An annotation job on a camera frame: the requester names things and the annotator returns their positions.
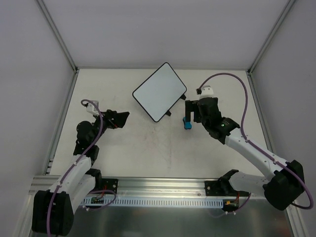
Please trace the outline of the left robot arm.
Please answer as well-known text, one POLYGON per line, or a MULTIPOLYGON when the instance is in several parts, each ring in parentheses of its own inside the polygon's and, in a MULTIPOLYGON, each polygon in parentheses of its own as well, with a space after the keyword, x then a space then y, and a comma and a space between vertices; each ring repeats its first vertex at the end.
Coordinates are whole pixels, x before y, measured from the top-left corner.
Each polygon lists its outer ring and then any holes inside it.
POLYGON ((128 116, 129 112, 107 110, 95 113, 95 122, 82 121, 77 125, 71 165, 47 190, 35 194, 33 232, 57 236, 69 234, 75 212, 84 197, 104 188, 101 171, 92 167, 99 153, 96 142, 107 129, 123 128, 128 116))

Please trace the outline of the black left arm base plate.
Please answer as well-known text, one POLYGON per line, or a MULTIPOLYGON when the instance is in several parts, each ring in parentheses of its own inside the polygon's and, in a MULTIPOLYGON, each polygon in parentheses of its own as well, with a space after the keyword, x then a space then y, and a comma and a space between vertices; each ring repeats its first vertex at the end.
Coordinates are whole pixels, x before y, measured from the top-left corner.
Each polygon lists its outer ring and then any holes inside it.
POLYGON ((117 194, 118 191, 118 179, 115 178, 102 178, 102 188, 105 190, 103 193, 107 194, 117 194))

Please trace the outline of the blue whiteboard eraser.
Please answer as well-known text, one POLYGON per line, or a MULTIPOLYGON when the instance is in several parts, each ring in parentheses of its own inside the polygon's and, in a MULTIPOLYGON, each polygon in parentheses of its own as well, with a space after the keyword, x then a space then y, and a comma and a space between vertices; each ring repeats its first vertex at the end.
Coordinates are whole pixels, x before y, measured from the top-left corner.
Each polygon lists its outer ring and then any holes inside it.
POLYGON ((185 130, 192 129, 192 124, 191 124, 190 121, 186 121, 186 117, 183 117, 183 124, 184 124, 184 129, 185 130))

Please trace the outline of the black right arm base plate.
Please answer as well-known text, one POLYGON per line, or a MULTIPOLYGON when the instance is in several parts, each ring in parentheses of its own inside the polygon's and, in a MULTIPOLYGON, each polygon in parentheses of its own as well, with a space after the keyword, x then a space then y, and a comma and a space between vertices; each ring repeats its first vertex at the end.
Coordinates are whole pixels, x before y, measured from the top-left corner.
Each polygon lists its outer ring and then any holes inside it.
POLYGON ((248 192, 234 190, 228 181, 221 180, 204 181, 204 189, 207 197, 237 197, 238 194, 246 197, 249 195, 248 192))

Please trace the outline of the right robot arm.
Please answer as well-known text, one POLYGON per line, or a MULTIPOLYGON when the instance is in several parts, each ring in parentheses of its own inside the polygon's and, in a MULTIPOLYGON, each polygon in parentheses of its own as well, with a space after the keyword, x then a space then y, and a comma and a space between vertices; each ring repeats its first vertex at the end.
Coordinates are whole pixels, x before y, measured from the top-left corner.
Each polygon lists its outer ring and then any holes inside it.
POLYGON ((302 165, 296 160, 288 162, 252 142, 238 123, 221 115, 216 97, 185 101, 186 129, 191 128, 191 121, 201 123, 213 139, 241 154, 261 172, 256 176, 232 169, 211 185, 216 194, 257 194, 274 208, 285 210, 305 191, 302 165))

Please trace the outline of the black framed whiteboard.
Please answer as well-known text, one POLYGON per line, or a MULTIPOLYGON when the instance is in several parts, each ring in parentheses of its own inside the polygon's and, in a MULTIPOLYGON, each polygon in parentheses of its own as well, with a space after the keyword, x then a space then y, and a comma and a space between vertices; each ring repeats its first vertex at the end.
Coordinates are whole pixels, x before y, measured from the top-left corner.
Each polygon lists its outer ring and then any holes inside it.
POLYGON ((186 92, 185 84, 165 62, 132 92, 132 97, 154 122, 159 122, 171 115, 170 109, 179 99, 186 99, 186 92))

